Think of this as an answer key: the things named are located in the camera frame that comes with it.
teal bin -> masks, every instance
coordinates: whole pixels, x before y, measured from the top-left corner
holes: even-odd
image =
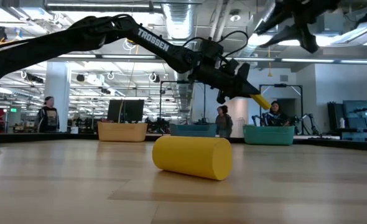
[[[290,146],[294,139],[294,126],[255,127],[243,126],[244,141],[254,145]]]
[[[171,136],[215,137],[216,124],[208,125],[176,125],[170,124]]]

tan bin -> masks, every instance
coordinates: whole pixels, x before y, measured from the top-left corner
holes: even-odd
[[[98,122],[100,141],[141,142],[145,141],[147,123],[119,124]]]

storage bin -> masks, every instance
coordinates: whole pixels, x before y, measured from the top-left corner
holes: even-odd
[[[244,141],[255,145],[290,146],[294,139],[294,126],[290,127],[255,127],[243,126]]]
[[[171,136],[215,137],[216,124],[176,125],[170,124]]]
[[[119,124],[98,122],[100,141],[141,142],[146,138],[147,123]]]

man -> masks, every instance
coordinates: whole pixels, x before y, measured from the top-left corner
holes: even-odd
[[[53,97],[47,96],[44,102],[45,106],[37,114],[35,123],[39,133],[55,133],[59,130],[58,112],[53,104]]]

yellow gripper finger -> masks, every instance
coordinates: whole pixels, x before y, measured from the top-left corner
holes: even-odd
[[[261,94],[258,95],[250,95],[250,97],[257,102],[264,110],[268,110],[271,108],[271,104],[265,100],[264,97],[261,96]]]

